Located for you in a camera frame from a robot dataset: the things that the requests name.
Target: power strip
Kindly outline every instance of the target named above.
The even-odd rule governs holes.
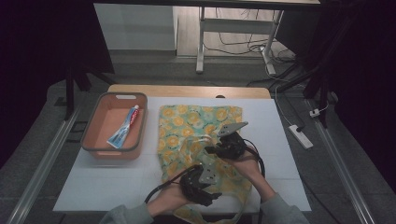
[[[303,145],[305,149],[309,149],[313,147],[314,145],[309,141],[309,139],[305,136],[303,132],[297,132],[297,125],[291,125],[289,126],[289,130],[291,133],[297,138],[297,140]]]

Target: cable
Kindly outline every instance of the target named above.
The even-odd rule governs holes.
[[[228,53],[228,54],[233,54],[233,55],[241,55],[241,54],[247,54],[247,53],[250,53],[250,52],[258,52],[258,51],[253,51],[252,49],[250,49],[250,50],[248,50],[248,51],[245,51],[245,52],[237,52],[237,53],[234,53],[234,52],[230,52],[230,51],[226,51],[226,50],[222,50],[222,49],[210,49],[210,48],[208,48],[206,45],[205,45],[205,43],[203,43],[204,44],[204,47],[206,48],[206,49],[208,49],[208,50],[215,50],[215,51],[220,51],[220,52],[223,52],[223,53]]]
[[[260,157],[259,150],[257,150],[256,146],[254,146],[254,144],[253,144],[251,141],[249,141],[249,140],[247,140],[247,139],[243,139],[243,140],[246,141],[246,142],[249,142],[251,145],[253,145],[253,147],[254,147],[255,150],[251,149],[250,147],[246,147],[246,150],[247,150],[248,152],[250,152],[250,153],[256,158],[257,162],[258,162],[259,165],[260,165],[260,169],[261,169],[261,172],[262,172],[262,176],[265,178],[265,166],[264,166],[264,161],[263,161],[262,158]],[[259,207],[259,219],[258,219],[258,222],[257,222],[257,223],[258,223],[258,224],[262,224],[262,209],[261,209],[260,207]]]
[[[323,109],[319,110],[319,112],[321,112],[321,111],[327,109],[327,107],[329,107],[329,101],[327,101],[326,107],[324,107]]]
[[[276,78],[283,78],[289,75],[289,73],[295,69],[295,67],[297,66],[297,63],[292,64],[290,67],[288,67],[288,69],[286,69],[282,74],[278,75]],[[266,82],[266,81],[271,81],[274,80],[273,78],[263,78],[263,79],[259,79],[259,80],[253,80],[253,81],[249,81],[249,83],[247,84],[247,87],[250,86],[253,83],[257,83],[257,82]],[[268,90],[271,89],[271,87],[275,84],[275,82],[269,87],[267,88]]]
[[[288,97],[285,97],[286,100],[288,101],[289,105],[291,106],[291,108],[294,111],[294,114],[296,114],[297,118],[300,120],[300,122],[303,124],[302,126],[299,126],[298,129],[302,130],[305,127],[305,122],[304,120],[300,117],[299,113],[297,112],[296,108],[294,108],[294,106],[291,104],[290,100]]]
[[[283,79],[283,78],[276,78],[276,77],[272,77],[272,78],[275,79],[275,80],[279,80],[279,81],[290,82],[289,80]],[[271,90],[271,88],[272,88],[275,84],[276,84],[276,81],[268,88],[268,91]],[[303,86],[303,85],[301,85],[301,84],[296,84],[296,85],[305,88],[305,86]]]
[[[299,176],[300,179],[303,181],[303,183],[305,184],[306,188],[312,193],[312,195],[314,196],[314,198],[318,201],[318,203],[320,203],[320,205],[324,208],[324,210],[326,210],[326,212],[329,213],[329,215],[332,217],[332,219],[334,219],[334,221],[338,224],[341,224],[341,222],[335,217],[335,215],[332,214],[332,212],[329,210],[329,208],[324,205],[324,203],[318,198],[317,194],[309,187],[309,185],[306,183],[305,179],[303,178],[302,175],[300,175],[299,172]]]
[[[205,81],[205,82],[206,82],[206,83],[209,83],[209,84],[212,84],[213,86],[222,87],[221,85],[216,84],[216,83],[214,83],[214,82],[212,82],[212,81]]]
[[[221,11],[219,10],[219,14],[220,14],[220,15],[218,15],[218,10],[219,10],[219,8],[216,7],[216,10],[215,10],[215,12],[216,12],[216,18],[218,18],[218,17],[221,18]],[[241,15],[247,13],[247,16],[248,16],[249,11],[250,11],[250,9],[246,9],[244,12],[242,12]],[[256,20],[257,20],[258,16],[259,16],[259,9],[257,10],[257,13],[256,13]],[[221,38],[221,33],[219,33],[219,39],[220,39],[220,42],[221,42],[223,45],[241,45],[241,44],[247,44],[247,48],[248,48],[248,49],[249,49],[249,44],[250,44],[250,43],[258,43],[258,42],[264,42],[264,41],[267,41],[267,40],[268,40],[268,39],[263,39],[263,40],[253,40],[253,41],[252,41],[252,40],[251,40],[252,37],[253,37],[253,35],[250,35],[249,41],[234,42],[234,43],[225,43],[225,42],[222,40],[222,38]]]
[[[59,220],[59,224],[62,224],[62,223],[64,223],[64,218],[66,217],[66,214],[63,214],[62,215],[62,217],[61,217],[61,219]]]
[[[279,87],[279,86],[277,86],[277,87],[275,88],[275,102],[276,102],[277,107],[279,108],[279,111],[280,111],[280,113],[282,114],[283,118],[285,118],[285,120],[286,120],[286,121],[288,122],[288,124],[291,126],[291,125],[292,125],[291,122],[286,118],[285,114],[283,113],[282,108],[281,108],[280,105],[279,105],[279,102],[277,101],[276,91],[277,91],[277,88],[278,88],[278,87]]]
[[[196,166],[196,165],[193,165],[193,166],[191,166],[191,167],[185,169],[183,172],[181,172],[180,174],[176,175],[176,176],[173,177],[172,179],[170,179],[170,180],[166,181],[165,183],[159,185],[157,188],[155,188],[154,190],[152,190],[152,191],[149,193],[148,197],[147,197],[146,200],[145,200],[145,203],[148,203],[148,202],[149,202],[149,199],[150,199],[150,198],[152,197],[152,195],[154,195],[157,191],[159,191],[159,190],[161,190],[161,189],[163,189],[163,188],[165,188],[165,187],[168,187],[168,186],[171,185],[176,179],[178,179],[179,177],[183,176],[184,174],[186,174],[186,173],[189,172],[190,170],[193,170],[193,169],[196,169],[196,168],[197,168],[197,166]]]
[[[274,52],[271,50],[272,57],[270,56],[270,58],[271,58],[272,60],[274,60],[274,62],[280,63],[280,64],[283,64],[283,63],[294,63],[294,62],[296,62],[295,58],[288,58],[288,57],[281,58],[281,57],[279,57],[280,53],[285,52],[285,51],[287,51],[287,50],[289,50],[289,49],[283,49],[283,50],[281,50],[276,56],[274,55]]]

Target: fabric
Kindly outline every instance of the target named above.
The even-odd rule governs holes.
[[[251,183],[216,155],[209,155],[205,147],[219,140],[217,133],[224,124],[242,121],[242,108],[238,106],[163,105],[160,108],[158,156],[163,170],[163,182],[177,170],[194,164],[216,164],[215,185],[204,189],[209,193],[221,192],[234,196],[240,210],[232,219],[215,223],[235,223],[242,215],[251,190]],[[193,206],[177,209],[175,216],[190,223],[206,224]]]
[[[125,205],[115,207],[105,214],[100,224],[148,224],[153,221],[147,205],[142,203],[133,209],[127,209]]]
[[[289,206],[277,193],[265,203],[261,204],[261,209],[268,223],[272,224],[305,224],[309,223],[298,207]]]
[[[266,223],[269,224],[307,224],[308,220],[296,206],[289,206],[276,194],[261,205]],[[100,224],[148,224],[153,221],[145,203],[133,209],[118,206],[109,211]]]

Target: sleeve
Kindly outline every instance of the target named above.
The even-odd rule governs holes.
[[[132,209],[127,209],[125,205],[115,207],[105,214],[100,224],[149,224],[153,221],[147,205],[142,203]]]
[[[271,224],[305,224],[309,223],[298,207],[289,206],[277,193],[265,203],[261,204],[261,209],[268,223]]]

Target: table leg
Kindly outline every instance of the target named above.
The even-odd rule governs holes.
[[[197,53],[197,67],[196,73],[202,74],[204,72],[204,29],[205,29],[205,8],[202,7],[201,17],[199,21],[199,44]]]
[[[277,26],[279,25],[280,18],[282,17],[282,13],[283,13],[283,11],[277,12],[275,20],[273,21],[271,32],[268,37],[268,43],[266,44],[265,48],[264,47],[260,48],[260,50],[262,51],[262,57],[264,58],[265,66],[266,66],[269,76],[273,76],[276,74],[274,65],[272,64],[272,61],[270,58],[270,50],[271,50],[272,43],[274,42]]]

